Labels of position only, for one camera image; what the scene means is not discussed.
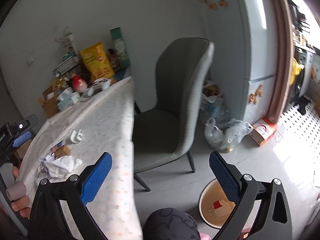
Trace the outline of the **person's left hand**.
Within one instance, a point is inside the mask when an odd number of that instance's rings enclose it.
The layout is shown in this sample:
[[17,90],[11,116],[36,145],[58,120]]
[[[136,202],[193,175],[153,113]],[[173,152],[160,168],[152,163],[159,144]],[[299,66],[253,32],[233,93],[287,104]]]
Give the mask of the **person's left hand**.
[[23,218],[30,218],[30,199],[26,195],[26,187],[22,181],[15,182],[6,189],[6,195],[11,201],[11,209],[18,212]]

